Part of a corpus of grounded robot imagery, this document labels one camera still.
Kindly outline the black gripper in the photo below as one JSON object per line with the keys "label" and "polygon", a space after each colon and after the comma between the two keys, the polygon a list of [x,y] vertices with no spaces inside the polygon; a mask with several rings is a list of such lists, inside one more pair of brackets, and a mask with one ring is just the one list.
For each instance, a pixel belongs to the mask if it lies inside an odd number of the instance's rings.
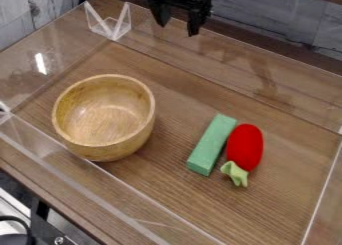
{"label": "black gripper", "polygon": [[212,0],[146,0],[156,23],[164,27],[170,19],[170,8],[188,11],[188,36],[198,34],[198,29],[210,15]]}

